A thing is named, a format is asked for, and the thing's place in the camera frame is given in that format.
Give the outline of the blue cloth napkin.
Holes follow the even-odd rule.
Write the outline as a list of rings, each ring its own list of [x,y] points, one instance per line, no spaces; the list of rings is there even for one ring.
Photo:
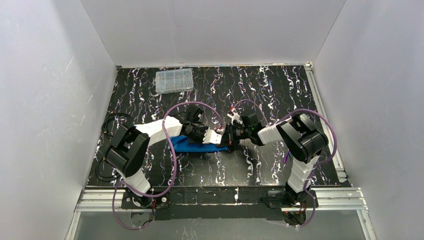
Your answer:
[[[228,151],[226,146],[217,146],[212,143],[189,143],[187,136],[173,136],[170,138],[176,153],[214,153]]]

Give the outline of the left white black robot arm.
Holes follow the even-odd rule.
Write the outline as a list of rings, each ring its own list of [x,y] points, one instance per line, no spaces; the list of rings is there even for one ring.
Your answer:
[[[201,127],[201,113],[183,111],[170,115],[168,110],[164,117],[146,124],[123,125],[111,138],[110,143],[102,150],[106,162],[111,164],[122,176],[128,189],[140,197],[158,198],[168,193],[174,186],[176,172],[172,173],[168,187],[157,194],[149,194],[152,186],[147,180],[142,163],[148,148],[161,141],[168,141],[173,165],[177,165],[176,150],[171,138],[186,136],[202,145],[218,144],[221,135],[209,127]]]

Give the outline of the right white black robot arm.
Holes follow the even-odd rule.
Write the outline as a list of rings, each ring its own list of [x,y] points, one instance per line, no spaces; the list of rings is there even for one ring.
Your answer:
[[[309,187],[309,175],[315,169],[322,150],[329,143],[328,137],[304,113],[295,114],[269,126],[264,125],[255,114],[232,118],[225,126],[219,145],[232,147],[245,139],[257,146],[274,142],[283,142],[286,145],[292,155],[292,168],[286,187],[296,194]]]

